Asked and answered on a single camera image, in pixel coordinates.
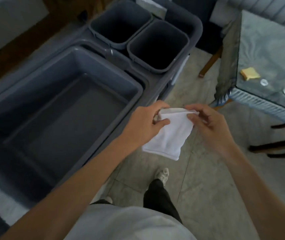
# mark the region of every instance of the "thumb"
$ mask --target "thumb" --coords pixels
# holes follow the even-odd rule
[[[194,124],[198,127],[198,129],[200,130],[204,130],[207,128],[207,126],[204,125],[204,123],[202,122],[201,118],[196,115],[196,114],[192,114],[192,113],[189,113],[187,114],[187,118]]]
[[[158,134],[158,132],[160,131],[161,128],[163,128],[165,125],[170,124],[170,120],[169,119],[164,119],[164,120],[160,120],[157,121],[156,124],[154,124],[154,128]]]

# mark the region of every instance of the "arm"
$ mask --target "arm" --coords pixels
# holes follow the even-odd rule
[[[48,194],[0,239],[64,239],[116,166],[170,123],[166,119],[153,124],[153,117],[163,107],[169,106],[157,101],[149,107],[138,107],[118,138]]]
[[[187,105],[188,118],[224,159],[261,240],[285,239],[285,204],[267,187],[234,142],[223,115],[207,105]]]

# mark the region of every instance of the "hand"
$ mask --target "hand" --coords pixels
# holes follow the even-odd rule
[[[169,108],[164,101],[158,100],[148,107],[138,107],[131,115],[128,124],[124,128],[121,137],[126,144],[133,145],[134,149],[146,144],[161,128],[170,124],[169,119],[153,123],[154,116],[161,108]]]
[[[188,114],[188,119],[199,129],[205,142],[212,149],[227,157],[230,150],[237,145],[232,138],[225,117],[206,104],[190,104],[186,105],[185,108],[199,112],[199,115]]]

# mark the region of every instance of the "wall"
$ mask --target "wall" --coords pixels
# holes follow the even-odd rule
[[[42,0],[0,0],[0,48],[47,14]]]

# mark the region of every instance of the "white towel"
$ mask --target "white towel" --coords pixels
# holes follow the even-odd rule
[[[142,146],[142,150],[177,161],[180,148],[193,127],[193,123],[187,118],[188,113],[198,114],[195,110],[183,108],[161,109],[158,113],[158,120],[169,119],[170,124],[161,128],[155,137]]]

